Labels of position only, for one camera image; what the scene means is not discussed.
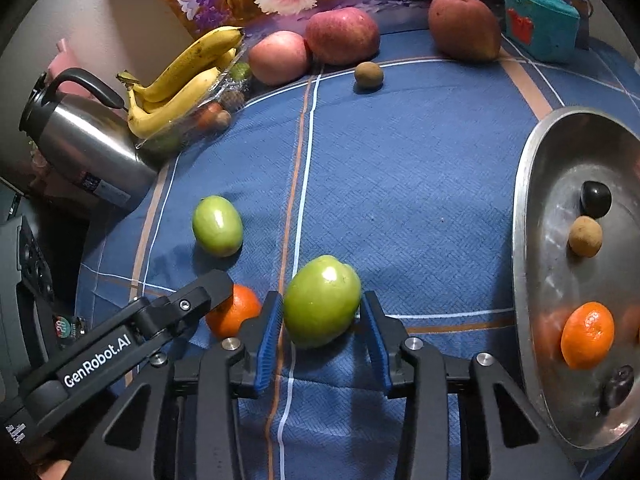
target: kettle handle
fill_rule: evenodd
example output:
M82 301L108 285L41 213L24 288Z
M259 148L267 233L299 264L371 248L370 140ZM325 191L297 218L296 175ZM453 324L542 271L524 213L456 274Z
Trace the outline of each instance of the kettle handle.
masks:
M84 68L67 68L60 72L47 87L42 99L42 105L53 101L58 87L65 81L72 81L86 88L92 95L94 95L95 98L98 99L98 101L109 108L124 108L124 100L122 97L120 97L113 88L107 85L107 83L98 79L95 75Z

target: blue gripper pad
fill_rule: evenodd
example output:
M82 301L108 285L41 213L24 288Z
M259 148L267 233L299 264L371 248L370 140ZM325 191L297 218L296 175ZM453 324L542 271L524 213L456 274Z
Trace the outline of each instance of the blue gripper pad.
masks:
M384 394L388 395L392 387L391 374L389 372L389 357L369 300L375 300L377 302L375 294L372 292L366 292L360 300L360 322L363 324L362 333L364 334L367 351L369 352L373 374L376 380L382 385Z
M262 341L255 359L254 389L258 395L267 389L271 381L271 375L276 365L276 348L282 326L282 296L276 292L269 292L264 303L268 304L269 302L273 302L273 307L264 325Z

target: teal box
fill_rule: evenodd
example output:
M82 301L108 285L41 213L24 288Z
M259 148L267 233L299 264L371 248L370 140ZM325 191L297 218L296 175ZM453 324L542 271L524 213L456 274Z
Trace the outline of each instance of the teal box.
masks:
M538 61L567 62L580 25L564 0L504 0L507 36Z

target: stainless steel kettle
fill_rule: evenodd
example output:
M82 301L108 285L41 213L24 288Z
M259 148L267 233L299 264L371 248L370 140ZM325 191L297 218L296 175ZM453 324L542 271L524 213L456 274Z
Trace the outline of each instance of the stainless steel kettle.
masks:
M25 132L49 163L76 186L133 211L147 194L157 171L135 149L127 121L109 108L124 108L110 86L82 68L61 72L48 86L38 78L20 118ZM72 81L99 102L65 94Z

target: tray rim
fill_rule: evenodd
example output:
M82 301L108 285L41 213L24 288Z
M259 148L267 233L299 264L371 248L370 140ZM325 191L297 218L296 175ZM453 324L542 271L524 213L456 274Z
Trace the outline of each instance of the tray rim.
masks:
M588 460L596 456L601 456L607 451L619 447L620 441L628 435L629 431L631 431L630 428L625 432L625 434L617 438L611 444L595 449L585 449L583 447L574 446L574 444L565 439L565 437L558 431L558 428L556 428L546 406L540 377L538 375L538 365L533 351L526 279L526 217L527 202L529 200L529 184L533 170L533 163L536 159L540 144L554 124L567 116L583 113L598 115L611 120L619 126L622 126L631 135L638 139L638 136L634 131L626 126L625 123L602 110L584 106L567 106L553 110L540 120L533 128L524 145L522 154L520 155L513 193L513 223L511 231L513 307L516 318L518 351L520 353L520 369L522 372L525 393L527 394L529 401L543 417L552 433L560 441L564 452L571 460L574 461Z

